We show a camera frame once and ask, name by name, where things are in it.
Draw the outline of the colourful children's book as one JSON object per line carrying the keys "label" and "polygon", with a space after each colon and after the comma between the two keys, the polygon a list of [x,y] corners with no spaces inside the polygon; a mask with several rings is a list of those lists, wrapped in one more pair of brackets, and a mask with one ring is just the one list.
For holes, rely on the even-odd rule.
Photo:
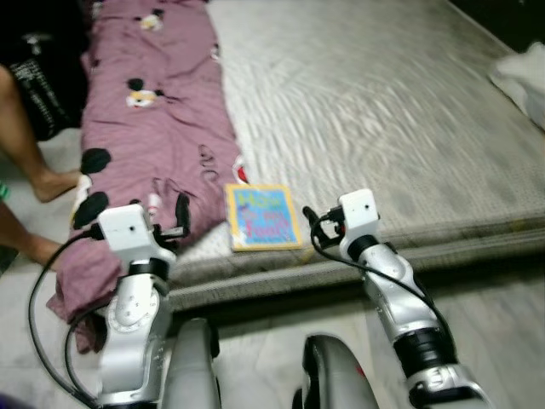
{"label": "colourful children's book", "polygon": [[225,186],[234,251],[297,250],[303,248],[299,216],[285,186],[227,184]]}

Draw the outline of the white pillow with green print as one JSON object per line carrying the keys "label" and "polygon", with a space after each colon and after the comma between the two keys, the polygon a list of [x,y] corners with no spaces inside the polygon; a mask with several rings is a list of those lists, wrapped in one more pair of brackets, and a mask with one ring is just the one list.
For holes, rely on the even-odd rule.
{"label": "white pillow with green print", "polygon": [[545,48],[531,43],[525,52],[502,57],[488,74],[491,82],[537,128],[545,128]]}

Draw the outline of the mauve cartoon print blanket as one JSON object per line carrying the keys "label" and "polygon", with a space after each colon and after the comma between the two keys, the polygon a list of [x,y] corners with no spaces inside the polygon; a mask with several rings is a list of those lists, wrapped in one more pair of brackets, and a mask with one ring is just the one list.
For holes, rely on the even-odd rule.
{"label": "mauve cartoon print blanket", "polygon": [[226,218],[241,152],[223,97],[219,42],[206,0],[102,0],[87,51],[77,237],[105,208],[139,201],[176,225],[188,198],[188,248]]}

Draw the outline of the grey quilted mattress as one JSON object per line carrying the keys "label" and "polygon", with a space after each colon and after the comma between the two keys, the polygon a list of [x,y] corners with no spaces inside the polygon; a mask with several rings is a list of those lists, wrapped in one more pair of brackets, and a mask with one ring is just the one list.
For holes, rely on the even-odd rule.
{"label": "grey quilted mattress", "polygon": [[544,225],[542,133],[488,73],[511,54],[448,0],[211,0],[252,184],[325,211],[370,188],[379,230]]}

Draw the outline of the silver left robot leg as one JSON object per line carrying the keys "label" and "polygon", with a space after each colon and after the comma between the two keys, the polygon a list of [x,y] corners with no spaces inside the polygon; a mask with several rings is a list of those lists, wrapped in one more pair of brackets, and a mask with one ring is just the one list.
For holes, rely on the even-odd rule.
{"label": "silver left robot leg", "polygon": [[187,320],[176,334],[159,409],[222,409],[213,361],[218,332],[204,317]]}

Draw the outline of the silver robot leg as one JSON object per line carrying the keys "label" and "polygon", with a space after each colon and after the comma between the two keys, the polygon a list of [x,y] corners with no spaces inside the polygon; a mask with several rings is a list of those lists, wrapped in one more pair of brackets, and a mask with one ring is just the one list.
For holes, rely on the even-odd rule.
{"label": "silver robot leg", "polygon": [[295,392],[292,409],[381,409],[362,366],[340,338],[307,336],[302,366],[307,385]]}
{"label": "silver robot leg", "polygon": [[218,332],[204,317],[187,320],[176,334],[159,409],[222,409],[213,361]]}

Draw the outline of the grey dotted bed base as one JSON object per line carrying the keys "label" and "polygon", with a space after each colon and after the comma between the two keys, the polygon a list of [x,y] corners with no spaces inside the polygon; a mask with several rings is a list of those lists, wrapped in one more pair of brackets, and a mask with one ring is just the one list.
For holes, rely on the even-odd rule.
{"label": "grey dotted bed base", "polygon": [[[417,272],[508,256],[526,256],[538,249],[542,223],[490,222],[484,225],[381,227],[379,237],[392,243]],[[288,251],[216,251],[226,242],[221,227],[180,257],[169,277],[169,297],[176,312],[207,305],[288,295],[352,280],[347,266],[327,260],[312,248]]]}

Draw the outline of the silver right robot leg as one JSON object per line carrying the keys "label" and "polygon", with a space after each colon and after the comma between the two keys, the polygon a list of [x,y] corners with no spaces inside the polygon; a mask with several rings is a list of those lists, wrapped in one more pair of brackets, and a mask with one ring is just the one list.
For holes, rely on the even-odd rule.
{"label": "silver right robot leg", "polygon": [[362,366],[340,338],[307,336],[302,366],[307,385],[295,392],[292,409],[381,409]]}

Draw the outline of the person in black clothes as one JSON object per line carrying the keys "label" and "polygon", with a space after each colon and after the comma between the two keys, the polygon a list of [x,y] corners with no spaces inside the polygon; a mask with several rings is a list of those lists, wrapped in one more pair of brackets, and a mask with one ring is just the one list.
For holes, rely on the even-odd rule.
{"label": "person in black clothes", "polygon": [[[30,182],[40,203],[55,201],[77,187],[81,172],[50,169],[32,132],[22,96],[13,75],[0,66],[0,153],[4,153]],[[31,233],[0,199],[0,246],[12,248],[39,265],[57,253],[59,243]]]}

